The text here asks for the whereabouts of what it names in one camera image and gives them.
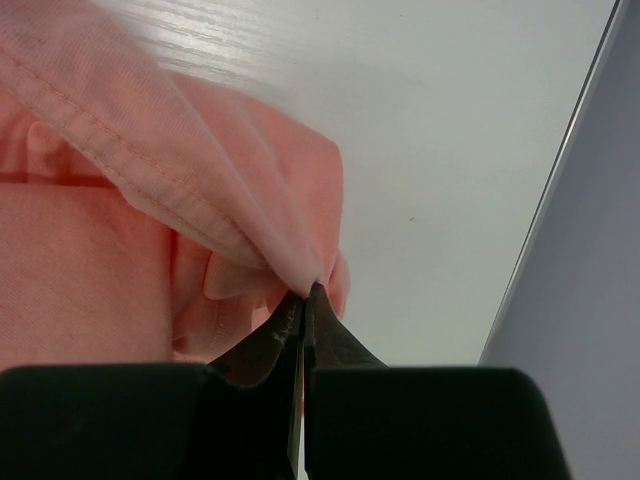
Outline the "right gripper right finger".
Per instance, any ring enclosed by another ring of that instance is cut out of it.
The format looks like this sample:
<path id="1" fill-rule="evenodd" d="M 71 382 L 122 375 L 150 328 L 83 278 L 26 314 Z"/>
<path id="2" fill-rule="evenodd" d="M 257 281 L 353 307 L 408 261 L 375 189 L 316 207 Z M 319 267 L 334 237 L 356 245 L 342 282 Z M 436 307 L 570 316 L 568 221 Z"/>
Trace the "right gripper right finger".
<path id="1" fill-rule="evenodd" d="M 312 479 L 567 479 L 545 398 L 511 368 L 390 367 L 315 284 L 305 314 Z"/>

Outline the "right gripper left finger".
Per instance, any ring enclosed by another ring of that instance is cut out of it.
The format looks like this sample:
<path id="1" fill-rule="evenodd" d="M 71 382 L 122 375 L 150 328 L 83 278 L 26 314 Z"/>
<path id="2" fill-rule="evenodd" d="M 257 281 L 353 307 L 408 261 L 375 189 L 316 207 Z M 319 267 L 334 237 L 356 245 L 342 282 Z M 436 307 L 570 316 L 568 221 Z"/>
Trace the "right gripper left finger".
<path id="1" fill-rule="evenodd" d="M 303 303 L 209 364 L 22 366 L 1 376 L 5 479 L 293 479 Z"/>

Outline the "pink t-shirt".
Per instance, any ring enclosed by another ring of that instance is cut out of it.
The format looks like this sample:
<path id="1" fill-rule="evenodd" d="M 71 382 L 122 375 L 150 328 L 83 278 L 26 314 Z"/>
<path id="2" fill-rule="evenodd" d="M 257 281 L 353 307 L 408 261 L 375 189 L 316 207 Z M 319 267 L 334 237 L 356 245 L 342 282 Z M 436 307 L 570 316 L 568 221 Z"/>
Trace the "pink t-shirt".
<path id="1" fill-rule="evenodd" d="M 314 283 L 342 313 L 329 139 L 162 69 L 88 1 L 1 5 L 1 365 L 208 362 Z"/>

